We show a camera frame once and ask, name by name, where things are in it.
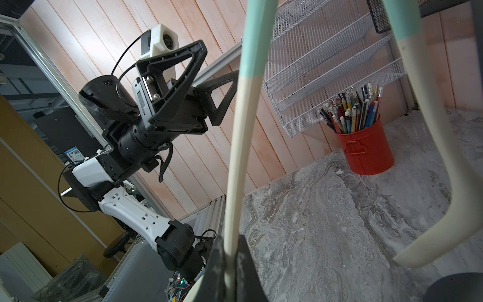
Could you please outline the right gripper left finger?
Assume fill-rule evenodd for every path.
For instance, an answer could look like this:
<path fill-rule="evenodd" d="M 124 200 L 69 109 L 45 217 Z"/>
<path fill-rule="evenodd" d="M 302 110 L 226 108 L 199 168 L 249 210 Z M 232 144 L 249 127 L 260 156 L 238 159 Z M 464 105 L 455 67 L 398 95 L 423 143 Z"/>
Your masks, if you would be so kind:
<path fill-rule="evenodd" d="M 205 275 L 194 297 L 195 302 L 222 302 L 225 300 L 225 270 L 223 237 L 217 237 L 211 249 Z"/>

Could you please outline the cream skimmer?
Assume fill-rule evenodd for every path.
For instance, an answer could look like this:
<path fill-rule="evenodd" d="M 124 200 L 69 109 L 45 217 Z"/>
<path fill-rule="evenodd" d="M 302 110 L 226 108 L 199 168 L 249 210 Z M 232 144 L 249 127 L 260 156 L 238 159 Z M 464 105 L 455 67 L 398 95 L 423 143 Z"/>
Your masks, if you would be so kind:
<path fill-rule="evenodd" d="M 241 235 L 240 219 L 245 176 L 277 6 L 277 1 L 249 1 L 247 6 L 233 123 L 225 220 L 223 234 L 217 236 L 223 237 L 226 260 L 224 301 L 237 301 L 236 255 L 238 237 Z M 202 279 L 203 277 L 189 291 L 186 301 L 194 301 Z"/>
<path fill-rule="evenodd" d="M 431 68 L 421 17 L 392 31 L 426 125 L 449 174 L 452 197 L 444 217 L 418 237 L 394 260 L 421 268 L 465 242 L 482 229 L 482 177 L 465 158 L 440 100 Z"/>

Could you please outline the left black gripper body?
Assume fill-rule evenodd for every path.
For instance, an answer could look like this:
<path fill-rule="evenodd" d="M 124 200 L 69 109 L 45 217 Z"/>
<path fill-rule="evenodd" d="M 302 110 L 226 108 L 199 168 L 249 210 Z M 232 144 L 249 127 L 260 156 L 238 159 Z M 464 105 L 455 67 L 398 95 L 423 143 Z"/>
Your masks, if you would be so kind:
<path fill-rule="evenodd" d="M 132 84 L 140 117 L 132 127 L 134 136 L 201 135 L 208 117 L 194 78 L 182 75 L 166 83 L 161 73 L 141 75 Z"/>

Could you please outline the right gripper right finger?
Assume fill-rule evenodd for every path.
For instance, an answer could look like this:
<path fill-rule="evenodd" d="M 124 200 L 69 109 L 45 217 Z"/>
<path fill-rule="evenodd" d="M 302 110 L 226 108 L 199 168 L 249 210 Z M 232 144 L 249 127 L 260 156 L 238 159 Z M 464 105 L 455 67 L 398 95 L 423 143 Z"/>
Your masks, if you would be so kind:
<path fill-rule="evenodd" d="M 238 237 L 236 300 L 237 302 L 268 302 L 244 235 Z"/>

